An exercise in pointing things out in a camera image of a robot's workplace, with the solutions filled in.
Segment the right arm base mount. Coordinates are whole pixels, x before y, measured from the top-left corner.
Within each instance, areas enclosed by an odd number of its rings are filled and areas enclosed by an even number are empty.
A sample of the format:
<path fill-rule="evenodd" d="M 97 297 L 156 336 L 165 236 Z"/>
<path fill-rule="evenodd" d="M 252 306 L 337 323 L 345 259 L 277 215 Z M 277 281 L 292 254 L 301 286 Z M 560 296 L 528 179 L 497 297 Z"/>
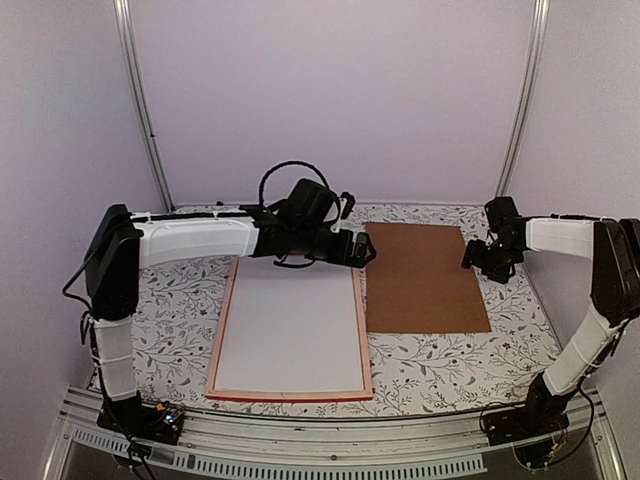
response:
<path fill-rule="evenodd" d="M 566 444 L 569 419 L 565 413 L 536 416 L 525 406 L 490 402 L 479 415 L 479 428 L 490 446 L 512 446 L 516 461 L 528 470 L 548 468 Z"/>

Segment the brown backing board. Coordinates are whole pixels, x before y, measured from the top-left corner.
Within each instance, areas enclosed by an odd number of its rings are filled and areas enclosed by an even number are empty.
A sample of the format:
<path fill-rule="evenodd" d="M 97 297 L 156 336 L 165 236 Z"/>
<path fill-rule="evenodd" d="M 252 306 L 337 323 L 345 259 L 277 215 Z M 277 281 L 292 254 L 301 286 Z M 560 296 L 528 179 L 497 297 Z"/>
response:
<path fill-rule="evenodd" d="M 366 267 L 369 333 L 491 331 L 477 277 L 461 267 L 460 228 L 369 222 L 366 232 L 377 251 Z"/>

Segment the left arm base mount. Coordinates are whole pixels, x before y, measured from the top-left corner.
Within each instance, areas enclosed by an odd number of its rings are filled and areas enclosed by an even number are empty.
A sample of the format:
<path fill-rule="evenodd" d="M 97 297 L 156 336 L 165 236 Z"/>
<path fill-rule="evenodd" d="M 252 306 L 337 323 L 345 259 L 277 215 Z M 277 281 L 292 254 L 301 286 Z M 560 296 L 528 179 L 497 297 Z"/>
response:
<path fill-rule="evenodd" d="M 184 425 L 184 411 L 170 402 L 145 406 L 138 397 L 120 401 L 107 399 L 97 425 L 134 439 L 177 445 Z"/>

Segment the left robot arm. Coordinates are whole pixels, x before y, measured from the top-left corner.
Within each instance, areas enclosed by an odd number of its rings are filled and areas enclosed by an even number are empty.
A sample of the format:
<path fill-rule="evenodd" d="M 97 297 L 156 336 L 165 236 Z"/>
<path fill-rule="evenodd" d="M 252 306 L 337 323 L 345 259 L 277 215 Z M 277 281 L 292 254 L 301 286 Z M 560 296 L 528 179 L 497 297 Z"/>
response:
<path fill-rule="evenodd" d="M 139 302 L 140 270 L 197 257 L 288 258 L 362 269 L 377 256 L 370 236 L 340 228 L 350 214 L 338 200 L 318 210 L 282 200 L 273 206 L 242 205 L 213 213 L 136 216 L 110 206 L 76 272 L 86 297 L 83 333 L 89 337 L 102 395 L 111 419 L 128 434 L 148 426 L 133 370 L 132 316 Z"/>

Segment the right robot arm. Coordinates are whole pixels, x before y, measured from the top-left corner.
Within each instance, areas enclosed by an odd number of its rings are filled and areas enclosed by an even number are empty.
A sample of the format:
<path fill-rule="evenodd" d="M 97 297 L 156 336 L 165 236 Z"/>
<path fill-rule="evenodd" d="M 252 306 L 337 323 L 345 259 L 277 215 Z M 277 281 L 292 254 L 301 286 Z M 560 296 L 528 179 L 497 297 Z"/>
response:
<path fill-rule="evenodd" d="M 541 243 L 546 247 L 545 250 L 528 253 L 522 267 L 510 267 L 515 278 L 505 287 L 491 284 L 480 269 L 485 264 L 480 258 L 484 254 L 482 247 L 474 247 L 469 258 L 463 261 L 464 266 L 478 275 L 481 285 L 494 292 L 513 293 L 517 285 L 526 282 L 523 297 L 536 301 L 538 306 L 527 307 L 525 311 L 543 316 L 548 322 L 548 330 L 558 339 L 558 346 L 551 351 L 547 361 L 534 364 L 530 370 L 525 370 L 523 365 L 519 365 L 516 368 L 520 373 L 518 377 L 500 378 L 498 387 L 481 389 L 474 399 L 476 407 L 489 403 L 510 405 L 522 401 L 529 382 L 545 367 L 553 370 L 552 384 L 558 386 L 567 374 L 583 364 L 582 358 L 577 354 L 571 356 L 572 365 L 569 367 L 562 363 L 560 358 L 566 351 L 573 350 L 571 338 L 580 329 L 582 317 L 589 311 L 591 261 L 574 254 L 568 256 L 567 243 L 563 244 L 559 253 L 548 249 L 548 240 Z M 625 345 L 615 360 L 609 361 L 588 381 L 590 386 L 598 390 L 609 414 L 620 416 L 624 412 L 639 411 L 639 374 L 632 371 L 638 365 L 639 355 L 632 352 L 630 345 Z"/>

